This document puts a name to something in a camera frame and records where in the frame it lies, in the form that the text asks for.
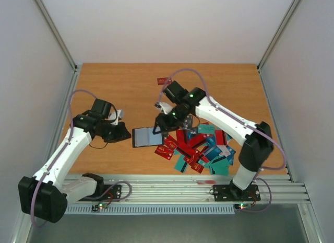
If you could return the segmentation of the red VIP card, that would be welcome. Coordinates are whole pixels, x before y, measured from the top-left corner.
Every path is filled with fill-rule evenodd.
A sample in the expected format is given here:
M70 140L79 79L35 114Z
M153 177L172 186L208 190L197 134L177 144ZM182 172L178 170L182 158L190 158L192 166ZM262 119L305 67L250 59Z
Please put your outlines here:
M164 144L173 151L176 150L178 146L177 140L175 140L171 135L168 135L164 138Z
M171 160L172 156L174 155L174 150L164 146L164 145L159 145L157 146L156 150L154 151L155 154L167 159Z

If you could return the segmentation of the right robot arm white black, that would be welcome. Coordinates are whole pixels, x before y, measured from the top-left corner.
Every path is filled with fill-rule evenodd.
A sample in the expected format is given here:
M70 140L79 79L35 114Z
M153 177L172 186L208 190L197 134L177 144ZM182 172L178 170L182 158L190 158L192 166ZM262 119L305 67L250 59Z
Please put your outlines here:
M153 132L175 131L189 114L217 126L242 147L238 157L240 166L229 184L229 194L235 200L248 195L248 187L273 151L270 126L266 122L256 124L241 118L198 87L187 91L173 81L160 94L167 96L175 106L162 101L155 103L160 114L155 119Z

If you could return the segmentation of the black leather card holder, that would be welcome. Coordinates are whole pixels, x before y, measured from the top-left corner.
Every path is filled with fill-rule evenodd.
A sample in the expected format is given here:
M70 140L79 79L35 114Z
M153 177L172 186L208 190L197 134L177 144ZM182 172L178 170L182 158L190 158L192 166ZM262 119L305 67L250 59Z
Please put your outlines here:
M162 133L153 133L154 127L132 129L133 148L159 146L164 144Z

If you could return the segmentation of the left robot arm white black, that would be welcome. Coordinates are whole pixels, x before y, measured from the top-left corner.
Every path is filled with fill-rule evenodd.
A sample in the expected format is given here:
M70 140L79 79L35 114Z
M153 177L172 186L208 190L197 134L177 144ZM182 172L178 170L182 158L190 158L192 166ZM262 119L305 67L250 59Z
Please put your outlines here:
M21 210L31 219L58 222L69 204L77 201L101 201L115 198L113 186L106 186L101 176L85 173L78 180L64 184L74 162L90 146L95 137L106 144L127 140L131 134L122 121L123 110L113 104L95 99L91 109L70 116L70 127L49 160L32 177L22 177L18 183Z

